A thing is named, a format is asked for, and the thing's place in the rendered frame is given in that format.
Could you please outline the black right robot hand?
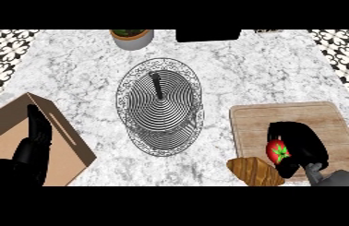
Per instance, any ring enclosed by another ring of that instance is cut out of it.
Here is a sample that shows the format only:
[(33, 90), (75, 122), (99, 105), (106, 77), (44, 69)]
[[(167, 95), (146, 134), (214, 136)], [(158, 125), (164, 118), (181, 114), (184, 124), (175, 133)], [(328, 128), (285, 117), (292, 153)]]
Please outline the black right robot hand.
[(328, 166), (328, 153), (322, 141), (307, 125), (297, 122), (270, 123), (267, 129), (267, 143), (270, 140), (283, 141), (289, 157), (282, 159), (274, 169), (282, 178), (289, 178), (298, 168), (308, 163), (319, 163), (320, 169)]

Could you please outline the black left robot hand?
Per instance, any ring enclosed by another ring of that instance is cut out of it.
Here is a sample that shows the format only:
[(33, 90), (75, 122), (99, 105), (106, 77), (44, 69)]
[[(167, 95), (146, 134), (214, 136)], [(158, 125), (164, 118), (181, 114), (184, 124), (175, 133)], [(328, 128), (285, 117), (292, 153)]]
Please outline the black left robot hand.
[(51, 125), (33, 104), (26, 106), (28, 137), (17, 145), (10, 159), (0, 159), (0, 186), (44, 185), (48, 152), (51, 145)]

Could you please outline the red tomato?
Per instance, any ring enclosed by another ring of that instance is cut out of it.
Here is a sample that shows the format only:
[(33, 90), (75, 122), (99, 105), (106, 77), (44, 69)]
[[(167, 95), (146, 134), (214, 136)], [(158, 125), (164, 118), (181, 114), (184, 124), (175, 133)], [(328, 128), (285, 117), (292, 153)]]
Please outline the red tomato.
[(282, 140), (273, 139), (269, 141), (266, 146), (266, 155), (274, 165), (280, 163), (282, 159), (289, 157), (288, 149)]

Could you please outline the pale wooden cutting board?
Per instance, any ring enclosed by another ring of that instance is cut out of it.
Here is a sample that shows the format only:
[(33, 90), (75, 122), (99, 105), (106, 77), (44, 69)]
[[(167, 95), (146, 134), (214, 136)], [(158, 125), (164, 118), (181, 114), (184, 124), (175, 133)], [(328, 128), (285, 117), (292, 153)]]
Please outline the pale wooden cutting board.
[[(320, 174), (328, 175), (337, 170), (349, 172), (349, 126), (331, 102), (236, 105), (230, 108), (229, 118), (235, 158), (255, 157), (274, 168), (266, 155), (269, 125), (274, 122), (297, 122), (308, 126), (326, 149), (328, 166), (320, 169)], [(306, 168), (298, 168), (283, 180), (307, 180)]]

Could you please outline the brown wooden drawer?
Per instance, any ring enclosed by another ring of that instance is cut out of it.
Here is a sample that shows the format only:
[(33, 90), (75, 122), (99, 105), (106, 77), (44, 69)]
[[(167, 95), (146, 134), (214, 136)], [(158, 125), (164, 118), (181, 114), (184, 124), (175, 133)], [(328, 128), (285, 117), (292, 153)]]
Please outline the brown wooden drawer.
[(20, 140), (28, 136), (26, 106), (33, 104), (51, 125), (44, 186), (67, 185), (96, 159), (54, 103), (25, 93), (0, 108), (0, 159), (10, 159)]

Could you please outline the brown croissant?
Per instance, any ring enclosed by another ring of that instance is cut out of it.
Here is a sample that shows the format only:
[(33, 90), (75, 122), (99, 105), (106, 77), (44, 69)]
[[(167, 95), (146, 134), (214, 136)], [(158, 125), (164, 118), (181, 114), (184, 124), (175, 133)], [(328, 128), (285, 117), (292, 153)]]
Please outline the brown croissant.
[(255, 157), (230, 159), (226, 167), (246, 186), (276, 186), (285, 183), (274, 168)]

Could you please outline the grey plant pot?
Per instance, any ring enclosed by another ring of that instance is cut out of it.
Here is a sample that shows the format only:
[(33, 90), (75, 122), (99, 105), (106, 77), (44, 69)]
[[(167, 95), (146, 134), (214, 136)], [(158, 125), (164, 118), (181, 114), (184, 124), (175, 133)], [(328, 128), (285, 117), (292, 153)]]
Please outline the grey plant pot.
[(137, 35), (130, 37), (119, 36), (110, 30), (115, 45), (127, 51), (134, 51), (147, 46), (153, 38), (153, 30), (143, 30)]

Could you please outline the black appliance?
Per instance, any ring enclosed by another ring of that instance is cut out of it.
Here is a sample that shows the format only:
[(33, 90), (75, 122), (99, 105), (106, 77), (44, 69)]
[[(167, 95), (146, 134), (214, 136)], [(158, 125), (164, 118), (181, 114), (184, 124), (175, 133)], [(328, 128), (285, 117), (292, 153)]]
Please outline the black appliance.
[(240, 30), (175, 30), (177, 42), (236, 40)]

